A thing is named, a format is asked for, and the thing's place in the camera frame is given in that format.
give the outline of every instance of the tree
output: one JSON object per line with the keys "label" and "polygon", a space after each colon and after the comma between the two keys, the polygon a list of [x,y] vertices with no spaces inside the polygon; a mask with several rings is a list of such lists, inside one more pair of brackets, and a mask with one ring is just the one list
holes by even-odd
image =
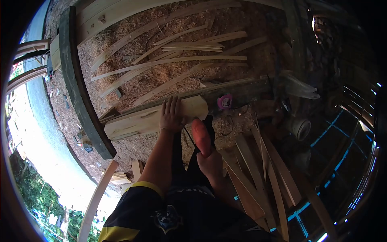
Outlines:
{"label": "tree", "polygon": [[[76,242],[84,213],[68,210],[68,227],[67,233],[64,235],[59,227],[48,222],[50,213],[57,217],[61,215],[63,220],[65,220],[66,209],[59,203],[58,194],[49,184],[46,184],[33,164],[24,161],[20,157],[17,150],[10,156],[10,162],[24,204],[27,210],[36,218],[35,220],[39,220],[38,225],[41,227],[47,240],[51,242],[57,241],[58,237],[51,232],[53,231],[62,238],[68,235],[68,241]],[[97,221],[93,220],[87,242],[98,241],[100,231],[96,228],[96,223]]]}

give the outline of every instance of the sawdust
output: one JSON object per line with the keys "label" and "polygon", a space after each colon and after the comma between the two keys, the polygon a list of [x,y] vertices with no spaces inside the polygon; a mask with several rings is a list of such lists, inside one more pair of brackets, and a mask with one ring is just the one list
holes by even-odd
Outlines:
{"label": "sawdust", "polygon": [[[51,39],[54,39],[56,36],[56,24],[59,23],[61,13],[67,6],[73,4],[74,2],[75,0],[64,1],[63,3],[61,1],[62,5],[60,5],[57,4],[58,2],[54,1],[53,6],[50,6],[50,16],[47,18],[46,22],[46,37],[51,37]],[[165,16],[177,9],[189,6],[191,4],[196,4],[198,2],[204,1],[187,1],[167,4],[130,16],[106,28],[104,31],[100,32],[78,48],[85,84],[88,89],[92,104],[99,117],[112,106],[115,106],[120,112],[133,107],[132,103],[137,98],[141,97],[157,86],[169,81],[170,79],[182,74],[194,65],[200,63],[192,61],[155,66],[122,85],[119,88],[123,95],[120,99],[118,99],[114,92],[108,94],[105,98],[100,98],[100,90],[107,87],[110,83],[112,83],[124,73],[109,76],[94,82],[91,81],[91,78],[93,76],[131,65],[130,60],[123,60],[123,56],[143,54],[153,47],[153,43],[181,31],[201,26],[205,24],[205,21],[212,16],[215,16],[215,22],[211,29],[202,29],[200,31],[186,34],[179,37],[175,41],[191,42],[219,34],[245,30],[248,34],[247,38],[222,42],[222,44],[225,46],[224,49],[227,50],[250,39],[264,36],[266,33],[265,15],[268,12],[273,12],[275,15],[282,15],[282,17],[285,18],[284,12],[278,9],[257,3],[241,1],[242,7],[240,8],[206,11],[184,18],[174,19],[165,25],[160,25],[160,29],[162,31],[160,31],[159,28],[154,28],[135,38],[129,44],[125,45],[113,56],[111,56],[98,68],[97,71],[94,73],[90,71],[93,60],[103,50],[124,37],[126,34],[161,16]],[[157,50],[151,54],[150,58],[162,53],[163,52],[161,50]],[[217,53],[206,51],[189,51],[181,56],[213,54]],[[191,78],[184,79],[180,83],[177,83],[176,85],[173,85],[163,92],[160,92],[149,101],[158,99],[164,95],[176,94],[197,89],[199,88],[200,80],[203,79],[211,80],[214,78],[219,78],[223,81],[227,81],[246,77],[259,77],[260,75],[274,72],[274,58],[272,53],[272,46],[270,43],[263,43],[241,51],[237,54],[247,56],[247,63],[249,64],[249,67],[214,67],[203,69],[197,73],[193,73]],[[148,61],[148,58],[145,58],[140,63],[145,61]],[[56,88],[60,90],[59,95],[56,95]],[[50,100],[55,113],[55,118],[58,122],[61,122],[63,126],[63,134],[66,137],[66,140],[74,150],[79,160],[82,162],[82,164],[84,164],[88,172],[94,176],[97,181],[99,181],[102,176],[101,171],[107,168],[110,160],[103,160],[96,151],[87,153],[85,150],[82,150],[81,147],[77,146],[76,142],[74,141],[73,136],[76,137],[77,132],[79,132],[77,124],[80,125],[80,122],[69,97],[68,102],[70,109],[65,108],[63,94],[66,94],[67,91],[60,70],[54,72],[52,81],[50,84],[48,84],[48,89],[54,90],[54,94]],[[242,107],[236,110],[222,112],[219,116],[214,118],[213,127],[216,132],[215,143],[217,148],[221,149],[233,146],[236,135],[241,132],[249,131],[253,124],[253,115],[251,110],[251,107]],[[115,160],[119,163],[116,171],[128,173],[130,179],[133,179],[131,166],[132,161],[138,159],[140,161],[146,162],[153,146],[157,141],[157,137],[158,133],[154,133],[139,137],[130,137],[120,141],[112,141],[117,151]],[[184,163],[188,163],[194,147],[184,131],[182,134],[182,147],[183,161]]]}

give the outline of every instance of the hand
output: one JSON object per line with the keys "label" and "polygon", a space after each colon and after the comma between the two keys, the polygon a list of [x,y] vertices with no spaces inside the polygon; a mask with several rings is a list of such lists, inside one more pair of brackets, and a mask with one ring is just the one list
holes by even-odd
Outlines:
{"label": "hand", "polygon": [[221,154],[212,148],[212,153],[209,157],[204,158],[199,152],[196,154],[197,164],[199,165],[200,170],[208,178],[211,185],[217,183],[223,179],[222,169],[223,169],[223,160]]}
{"label": "hand", "polygon": [[168,102],[163,101],[161,108],[160,130],[165,129],[177,133],[184,128],[185,117],[180,115],[180,98],[170,97]]}

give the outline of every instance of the pink tape measure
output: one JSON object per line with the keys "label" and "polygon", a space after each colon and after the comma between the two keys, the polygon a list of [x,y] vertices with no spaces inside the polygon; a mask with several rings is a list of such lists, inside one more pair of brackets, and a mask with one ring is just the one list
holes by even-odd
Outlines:
{"label": "pink tape measure", "polygon": [[232,102],[233,96],[231,94],[226,94],[217,99],[218,107],[223,110],[231,109]]}

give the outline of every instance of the person's right hand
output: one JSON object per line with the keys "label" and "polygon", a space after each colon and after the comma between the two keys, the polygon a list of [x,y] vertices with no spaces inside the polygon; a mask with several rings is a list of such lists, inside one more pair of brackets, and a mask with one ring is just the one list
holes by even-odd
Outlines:
{"label": "person's right hand", "polygon": [[209,157],[204,158],[199,152],[196,154],[197,164],[200,170],[208,178],[211,184],[218,182],[223,178],[222,168],[223,160],[221,154],[212,148],[212,153]]}

